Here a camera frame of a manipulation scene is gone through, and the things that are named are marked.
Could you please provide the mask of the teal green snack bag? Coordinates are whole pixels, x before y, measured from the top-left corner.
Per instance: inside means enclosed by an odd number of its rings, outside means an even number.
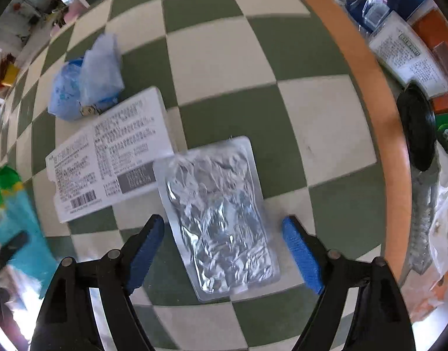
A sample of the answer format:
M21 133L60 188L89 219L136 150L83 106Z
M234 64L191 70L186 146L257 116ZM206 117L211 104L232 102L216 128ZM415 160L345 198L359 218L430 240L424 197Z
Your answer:
M21 177L5 165L0 167L0 246L9 245L17 247L11 266L37 282L43 298L56 271L56 259Z

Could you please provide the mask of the white medicine box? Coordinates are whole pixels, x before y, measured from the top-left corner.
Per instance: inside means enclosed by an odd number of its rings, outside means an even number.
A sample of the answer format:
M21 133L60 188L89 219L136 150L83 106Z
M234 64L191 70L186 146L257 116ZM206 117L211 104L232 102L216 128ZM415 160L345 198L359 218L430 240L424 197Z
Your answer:
M70 222L156 189L153 163L173 153L157 87L115 105L46 157L58 219Z

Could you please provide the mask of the light blue wrapper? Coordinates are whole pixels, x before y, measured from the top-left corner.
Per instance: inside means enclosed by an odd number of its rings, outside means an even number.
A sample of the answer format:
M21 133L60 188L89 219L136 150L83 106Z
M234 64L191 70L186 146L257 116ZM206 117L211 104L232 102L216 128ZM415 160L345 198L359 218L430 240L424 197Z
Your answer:
M125 84L115 35L100 35L84 56L66 62L52 82L48 112L64 121L103 113L118 104Z

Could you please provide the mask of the silver foil blister pack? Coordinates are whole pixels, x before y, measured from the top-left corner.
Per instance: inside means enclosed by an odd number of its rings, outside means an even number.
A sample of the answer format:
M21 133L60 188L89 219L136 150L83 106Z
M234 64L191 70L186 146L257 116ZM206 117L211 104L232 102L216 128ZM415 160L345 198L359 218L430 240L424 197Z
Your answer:
M251 141L239 136L153 163L195 295L209 302L276 282L271 225Z

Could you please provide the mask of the orange snack packet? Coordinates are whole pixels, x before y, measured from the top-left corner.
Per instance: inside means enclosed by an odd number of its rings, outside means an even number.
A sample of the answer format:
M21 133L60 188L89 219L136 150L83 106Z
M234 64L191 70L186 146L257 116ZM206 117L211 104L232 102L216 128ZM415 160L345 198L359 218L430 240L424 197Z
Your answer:
M437 307L444 303L448 291L448 271L440 276L434 264L419 274L410 270L401 294L412 323L424 320Z

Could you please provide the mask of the yellow bin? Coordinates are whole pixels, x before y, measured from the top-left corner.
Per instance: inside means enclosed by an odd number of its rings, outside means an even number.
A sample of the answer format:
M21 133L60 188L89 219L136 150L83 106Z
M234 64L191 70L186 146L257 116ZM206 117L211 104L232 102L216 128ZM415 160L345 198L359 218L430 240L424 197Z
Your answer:
M17 80L20 69L13 63L4 63L0 67L0 86L11 87Z

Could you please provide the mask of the black round lid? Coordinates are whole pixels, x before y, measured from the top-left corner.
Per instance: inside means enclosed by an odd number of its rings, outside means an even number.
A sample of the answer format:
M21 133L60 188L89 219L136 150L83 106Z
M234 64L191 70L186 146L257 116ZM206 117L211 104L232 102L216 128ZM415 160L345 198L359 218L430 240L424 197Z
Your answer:
M437 130L432 105L421 86L411 81L396 100L411 164L424 172L435 156Z

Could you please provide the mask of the white printed leaflet box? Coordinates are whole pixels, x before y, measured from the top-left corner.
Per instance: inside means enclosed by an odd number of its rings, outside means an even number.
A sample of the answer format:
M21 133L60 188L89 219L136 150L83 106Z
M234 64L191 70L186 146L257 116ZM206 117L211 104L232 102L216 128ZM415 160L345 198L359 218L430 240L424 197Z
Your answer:
M368 44L403 86L416 82L427 97L448 93L448 76L422 39L397 13L387 16Z

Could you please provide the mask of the green white checkered mat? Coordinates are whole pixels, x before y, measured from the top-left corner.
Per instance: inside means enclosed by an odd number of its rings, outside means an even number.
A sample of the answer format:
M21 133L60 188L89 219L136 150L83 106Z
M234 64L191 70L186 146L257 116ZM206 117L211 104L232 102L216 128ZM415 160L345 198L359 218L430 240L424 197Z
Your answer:
M0 166L33 198L57 258L96 259L152 214L149 192L62 223L45 159L83 121L48 112L52 80L97 37L113 33L131 97L159 88L179 151L244 135L266 213L294 214L345 256L404 263L410 168L380 66L331 0L99 0L23 67L0 114Z

